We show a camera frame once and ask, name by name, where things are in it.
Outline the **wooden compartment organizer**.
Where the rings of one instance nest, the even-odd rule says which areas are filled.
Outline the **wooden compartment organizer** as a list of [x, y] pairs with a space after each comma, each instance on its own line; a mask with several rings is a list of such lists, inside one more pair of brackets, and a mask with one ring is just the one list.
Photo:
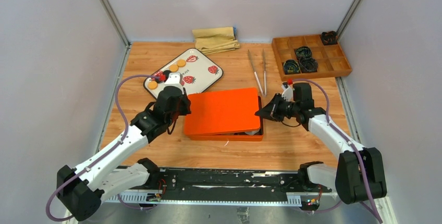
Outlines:
[[[312, 58], [318, 63], [317, 72], [285, 75], [283, 63], [286, 60], [293, 59], [299, 63], [295, 56], [296, 48], [307, 46], [312, 51]], [[317, 79], [344, 77], [352, 72], [349, 61], [338, 43], [336, 45], [324, 46], [320, 39], [320, 34], [285, 36], [272, 39], [272, 48], [278, 67], [279, 75], [282, 81], [288, 79]]]

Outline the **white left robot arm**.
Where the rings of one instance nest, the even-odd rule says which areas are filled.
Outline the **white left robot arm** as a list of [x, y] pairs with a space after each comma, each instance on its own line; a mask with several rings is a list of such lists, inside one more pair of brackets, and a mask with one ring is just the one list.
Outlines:
[[90, 218], [107, 199], [134, 186], [154, 189], [159, 184], [159, 174], [154, 166], [143, 163], [114, 172], [135, 151], [147, 146], [163, 133], [169, 133], [179, 116], [190, 113], [190, 100], [186, 89], [167, 85], [157, 100], [150, 102], [125, 127], [109, 145], [91, 158], [70, 168], [61, 167], [56, 176], [57, 197], [70, 211], [72, 218], [84, 221]]

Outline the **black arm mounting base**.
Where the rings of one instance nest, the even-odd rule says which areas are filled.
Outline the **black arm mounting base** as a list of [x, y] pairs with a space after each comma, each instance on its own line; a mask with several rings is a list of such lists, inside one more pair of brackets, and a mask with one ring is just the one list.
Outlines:
[[162, 168], [135, 189], [148, 194], [145, 202], [287, 203], [290, 195], [317, 197], [332, 192], [307, 185], [296, 171]]

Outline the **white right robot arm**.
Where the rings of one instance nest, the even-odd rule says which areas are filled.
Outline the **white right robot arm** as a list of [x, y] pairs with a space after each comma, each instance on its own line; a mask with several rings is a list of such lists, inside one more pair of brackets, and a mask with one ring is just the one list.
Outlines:
[[298, 186], [312, 191], [317, 185], [334, 190], [345, 204], [383, 198], [387, 195], [383, 158], [375, 147], [365, 147], [346, 134], [332, 120], [329, 105], [316, 107], [312, 86], [308, 79], [283, 83], [284, 91], [255, 112], [255, 115], [274, 122], [295, 118], [297, 123], [317, 138], [338, 159], [336, 168], [321, 161], [300, 165]]

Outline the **white paper cup front right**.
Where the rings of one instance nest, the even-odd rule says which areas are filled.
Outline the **white paper cup front right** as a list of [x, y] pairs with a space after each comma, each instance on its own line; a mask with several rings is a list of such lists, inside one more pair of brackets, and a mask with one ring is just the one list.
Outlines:
[[256, 134], [260, 134], [260, 130], [254, 130], [254, 131], [248, 131], [248, 132], [244, 132], [244, 134], [246, 135], [256, 135]]

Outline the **dark rolled item in corner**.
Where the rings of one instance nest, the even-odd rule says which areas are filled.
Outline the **dark rolled item in corner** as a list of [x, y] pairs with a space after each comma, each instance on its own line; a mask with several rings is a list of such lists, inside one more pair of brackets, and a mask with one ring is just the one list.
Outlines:
[[320, 39], [324, 46], [338, 44], [338, 34], [336, 31], [322, 32]]

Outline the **black sandwich cookie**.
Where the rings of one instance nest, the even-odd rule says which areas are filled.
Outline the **black sandwich cookie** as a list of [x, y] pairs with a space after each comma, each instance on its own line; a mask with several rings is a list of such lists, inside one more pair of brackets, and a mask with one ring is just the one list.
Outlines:
[[166, 79], [168, 79], [169, 75], [171, 74], [170, 70], [165, 70], [163, 71], [163, 75], [165, 76]]

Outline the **white strawberry tray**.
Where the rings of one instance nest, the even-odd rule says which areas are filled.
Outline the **white strawberry tray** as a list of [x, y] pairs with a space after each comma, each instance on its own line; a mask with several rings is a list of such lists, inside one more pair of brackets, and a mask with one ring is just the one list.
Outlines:
[[224, 75], [224, 71], [219, 65], [196, 48], [187, 49], [152, 75], [155, 77], [163, 75], [163, 71], [169, 70], [169, 66], [176, 64], [179, 59], [184, 59], [187, 62], [186, 66], [179, 68], [177, 72], [182, 75], [181, 84], [188, 95], [207, 91]]

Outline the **folded yellow cloth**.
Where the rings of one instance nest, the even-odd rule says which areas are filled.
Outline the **folded yellow cloth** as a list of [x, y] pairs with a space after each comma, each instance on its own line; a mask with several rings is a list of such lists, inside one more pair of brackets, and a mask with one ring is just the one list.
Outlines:
[[195, 48], [203, 54], [234, 51], [240, 48], [235, 27], [192, 30]]

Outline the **round yellow cookie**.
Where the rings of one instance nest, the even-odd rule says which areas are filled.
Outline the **round yellow cookie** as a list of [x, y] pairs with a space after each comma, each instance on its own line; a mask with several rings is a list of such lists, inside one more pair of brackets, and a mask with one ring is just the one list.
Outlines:
[[156, 81], [154, 81], [154, 80], [152, 80], [152, 81], [150, 81], [148, 83], [148, 89], [149, 90], [157, 89], [157, 87], [158, 87], [158, 83]]
[[179, 66], [176, 64], [172, 64], [169, 66], [170, 72], [177, 72], [179, 70]]
[[179, 59], [179, 60], [177, 60], [177, 63], [176, 63], [176, 65], [177, 65], [179, 68], [185, 67], [186, 64], [187, 64], [187, 62], [186, 62], [184, 59]]

